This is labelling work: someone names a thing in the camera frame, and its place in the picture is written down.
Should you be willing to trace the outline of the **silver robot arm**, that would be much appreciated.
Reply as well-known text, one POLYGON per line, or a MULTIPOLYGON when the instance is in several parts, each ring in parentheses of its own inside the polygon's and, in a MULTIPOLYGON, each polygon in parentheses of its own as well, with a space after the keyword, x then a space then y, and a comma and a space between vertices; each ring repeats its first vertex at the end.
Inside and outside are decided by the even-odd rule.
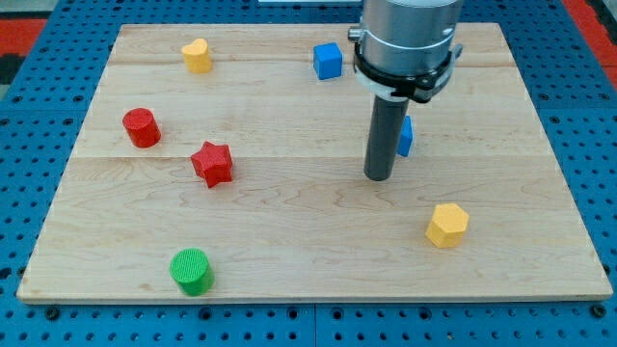
POLYGON ((448 83, 462 0, 365 0, 348 31, 358 81, 386 101, 427 103, 448 83))

